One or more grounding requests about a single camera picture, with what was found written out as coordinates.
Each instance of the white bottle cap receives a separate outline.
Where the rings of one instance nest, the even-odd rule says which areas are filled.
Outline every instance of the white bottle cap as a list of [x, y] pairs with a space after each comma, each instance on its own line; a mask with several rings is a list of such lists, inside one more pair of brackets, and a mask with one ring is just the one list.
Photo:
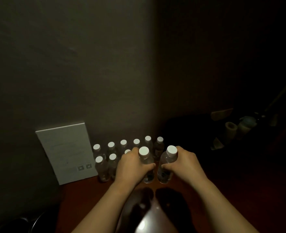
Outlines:
[[98, 157], [95, 158], [95, 162], [96, 163], [100, 163], [102, 161], [103, 161], [103, 157], [102, 156], [98, 156]]
[[151, 141], [151, 140], [152, 140], [152, 138], [150, 136], [145, 137], [145, 141]]
[[100, 149], [100, 145], [99, 145], [99, 144], [95, 144], [95, 145], [93, 146], [93, 149], [94, 149], [94, 150], [99, 150], [99, 149]]
[[161, 144], [163, 142], [163, 138], [161, 136], [157, 137], [157, 142]]
[[126, 144], [127, 144], [127, 141], [126, 141], [126, 140], [121, 140], [121, 141], [120, 141], [120, 144], [126, 145]]
[[167, 148], [167, 154], [169, 157], [176, 156], [177, 148], [174, 145], [169, 145]]
[[116, 154], [111, 154], [110, 156], [109, 156], [109, 159], [110, 160], [115, 160], [117, 158], [117, 155]]
[[140, 140], [139, 140], [139, 139], [134, 139], [134, 140], [133, 140], [133, 143], [136, 144], [136, 145], [138, 145], [138, 144], [140, 144]]
[[109, 144], [108, 144], [108, 147], [109, 148], [113, 148], [115, 146], [115, 143], [113, 141], [111, 141]]
[[139, 149], [139, 154], [141, 156], [146, 156], [149, 154], [149, 149], [146, 147], [146, 146], [142, 146], [140, 149]]

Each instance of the table surface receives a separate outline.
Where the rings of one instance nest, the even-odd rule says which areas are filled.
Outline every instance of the table surface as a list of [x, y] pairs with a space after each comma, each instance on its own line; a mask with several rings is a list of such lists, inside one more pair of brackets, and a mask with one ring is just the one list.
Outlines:
[[[286, 232], [286, 175], [276, 172], [275, 168], [266, 168], [265, 162], [257, 161], [255, 166], [246, 161], [234, 162], [235, 165], [230, 161], [226, 161], [226, 165], [216, 162], [203, 168], [209, 179], [259, 232]], [[97, 177], [92, 177], [63, 185], [56, 232], [70, 233], [111, 184], [112, 180], [99, 183]], [[140, 183], [136, 189], [144, 187], [151, 188], [155, 196], [156, 191], [163, 188], [180, 193], [196, 230], [212, 232], [199, 196], [176, 176], [168, 184], [161, 184], [155, 177], [152, 183]], [[177, 218], [183, 212], [185, 210], [177, 210]], [[144, 217], [148, 219], [146, 232], [177, 232], [167, 216], [154, 197], [151, 210]]]

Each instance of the forearm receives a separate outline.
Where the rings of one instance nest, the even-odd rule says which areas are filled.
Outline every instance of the forearm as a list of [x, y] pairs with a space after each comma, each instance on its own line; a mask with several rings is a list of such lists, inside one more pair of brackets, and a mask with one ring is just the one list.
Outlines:
[[192, 182], [201, 197], [216, 233], [258, 233], [208, 179]]
[[72, 233], [115, 232], [120, 212], [133, 187], [113, 183]]

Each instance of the white booklet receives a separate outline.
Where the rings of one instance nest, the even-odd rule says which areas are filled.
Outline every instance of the white booklet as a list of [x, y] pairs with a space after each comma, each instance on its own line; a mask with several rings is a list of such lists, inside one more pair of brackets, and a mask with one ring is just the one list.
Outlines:
[[98, 175], [85, 123], [35, 133], [60, 185]]

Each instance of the gray wall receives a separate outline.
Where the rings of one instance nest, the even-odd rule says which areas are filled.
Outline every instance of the gray wall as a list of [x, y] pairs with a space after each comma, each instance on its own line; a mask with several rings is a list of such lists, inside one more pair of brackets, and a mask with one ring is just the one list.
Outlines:
[[278, 4], [0, 0], [0, 220], [59, 200], [38, 129], [84, 121], [106, 144], [232, 107]]

